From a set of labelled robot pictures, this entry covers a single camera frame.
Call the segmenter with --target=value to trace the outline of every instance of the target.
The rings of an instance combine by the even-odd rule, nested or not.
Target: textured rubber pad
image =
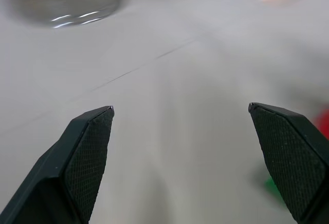
[[[270,175],[300,222],[325,179],[325,164],[284,117],[261,107],[250,113]]]
[[[90,121],[65,171],[65,183],[85,223],[92,215],[104,173],[111,123],[109,111]]]

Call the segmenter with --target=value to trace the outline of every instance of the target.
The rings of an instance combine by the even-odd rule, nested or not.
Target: white table surface
[[[71,119],[113,105],[90,223],[294,223],[261,186],[247,107],[327,104],[327,5],[129,0],[58,30],[1,9],[0,210]]]

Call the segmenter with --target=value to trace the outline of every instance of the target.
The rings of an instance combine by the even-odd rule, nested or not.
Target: red object
[[[316,125],[319,131],[329,140],[329,109],[319,116]]]

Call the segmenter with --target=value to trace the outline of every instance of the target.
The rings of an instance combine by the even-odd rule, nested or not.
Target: green object
[[[282,202],[285,205],[283,198],[279,192],[279,189],[274,183],[272,177],[269,177],[269,179],[265,181],[265,188],[272,196],[274,196],[278,201]]]

